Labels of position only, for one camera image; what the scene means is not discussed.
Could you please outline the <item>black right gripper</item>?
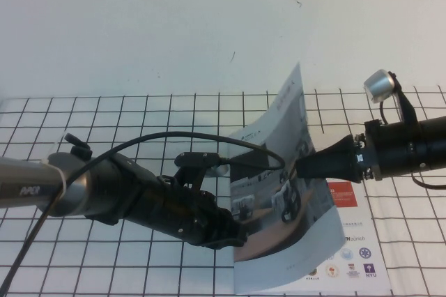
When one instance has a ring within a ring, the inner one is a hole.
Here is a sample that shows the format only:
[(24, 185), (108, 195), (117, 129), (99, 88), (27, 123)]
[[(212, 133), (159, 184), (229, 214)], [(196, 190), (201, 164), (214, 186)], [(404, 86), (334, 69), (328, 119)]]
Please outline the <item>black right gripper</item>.
[(322, 151), (295, 162), (298, 178), (337, 178), (354, 183), (419, 171), (419, 126), (367, 121), (364, 132), (347, 135)]

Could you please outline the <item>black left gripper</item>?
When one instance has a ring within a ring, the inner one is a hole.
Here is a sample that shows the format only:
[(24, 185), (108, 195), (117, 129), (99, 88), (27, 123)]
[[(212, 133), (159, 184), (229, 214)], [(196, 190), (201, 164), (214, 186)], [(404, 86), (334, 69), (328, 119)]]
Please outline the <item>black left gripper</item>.
[(150, 172), (139, 175), (139, 224), (196, 246), (220, 250), (242, 247), (245, 225), (220, 208), (215, 196), (162, 181)]

